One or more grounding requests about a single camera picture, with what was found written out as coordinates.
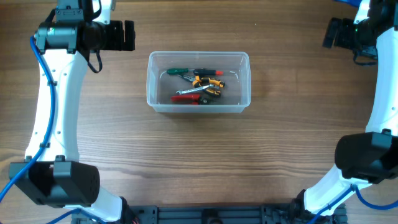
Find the green handled screwdriver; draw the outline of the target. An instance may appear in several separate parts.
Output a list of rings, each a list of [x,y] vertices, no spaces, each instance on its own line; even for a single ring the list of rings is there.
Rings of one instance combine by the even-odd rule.
[[[183,73],[188,73],[193,71],[193,69],[189,69],[189,68],[170,68],[166,70],[166,73],[169,75],[180,75]]]

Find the silver socket wrench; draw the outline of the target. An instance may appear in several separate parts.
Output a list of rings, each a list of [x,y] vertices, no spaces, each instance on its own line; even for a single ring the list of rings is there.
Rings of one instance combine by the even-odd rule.
[[[205,90],[205,89],[207,89],[209,87],[215,87],[215,85],[210,84],[210,85],[205,85],[205,86],[192,88],[192,89],[189,89],[189,90],[178,90],[178,91],[176,91],[176,94],[178,94],[178,95],[189,94],[189,93],[193,93],[193,92],[196,92],[196,91]]]

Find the black red screwdriver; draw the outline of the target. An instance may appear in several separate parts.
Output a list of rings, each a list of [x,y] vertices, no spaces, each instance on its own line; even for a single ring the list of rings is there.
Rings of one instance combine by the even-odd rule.
[[[198,69],[194,69],[193,70],[193,74],[195,76],[205,76],[205,75],[209,75],[209,76],[222,76],[224,74],[226,74],[226,72],[223,72],[221,70],[210,70],[210,69],[205,69],[205,68],[198,68]]]

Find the red handled snips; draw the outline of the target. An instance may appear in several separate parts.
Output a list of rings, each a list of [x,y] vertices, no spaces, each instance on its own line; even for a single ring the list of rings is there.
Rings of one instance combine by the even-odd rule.
[[[170,100],[173,104],[178,105],[209,105],[215,102],[214,99],[201,94],[175,95]]]

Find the orange black pliers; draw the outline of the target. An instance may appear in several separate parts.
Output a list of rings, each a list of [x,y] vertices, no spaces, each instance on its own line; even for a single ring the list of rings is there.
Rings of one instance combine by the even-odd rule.
[[[178,75],[178,77],[182,78],[185,81],[190,82],[194,88],[210,84],[215,85],[215,87],[209,87],[205,90],[202,90],[207,95],[215,98],[221,97],[221,91],[219,90],[219,88],[223,88],[226,86],[226,83],[224,81],[210,77],[200,77],[200,76],[193,77],[188,75]]]

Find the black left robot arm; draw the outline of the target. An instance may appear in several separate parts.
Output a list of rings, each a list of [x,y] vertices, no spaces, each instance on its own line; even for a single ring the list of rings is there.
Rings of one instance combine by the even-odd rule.
[[[133,21],[113,21],[110,0],[59,0],[30,38],[40,64],[35,123],[23,162],[9,168],[9,186],[37,205],[65,208],[98,223],[138,223],[126,200],[104,189],[95,166],[80,162],[77,120],[90,55],[132,51]]]

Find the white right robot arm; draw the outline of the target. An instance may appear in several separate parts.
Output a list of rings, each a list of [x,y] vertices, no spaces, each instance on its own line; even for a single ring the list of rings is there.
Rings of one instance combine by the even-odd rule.
[[[397,178],[397,0],[348,1],[357,7],[354,19],[332,18],[323,40],[367,57],[362,66],[377,66],[376,91],[365,131],[343,136],[336,145],[335,163],[323,178],[292,200],[291,222],[324,222],[352,195],[375,210],[391,210],[397,202],[375,205],[361,190]]]

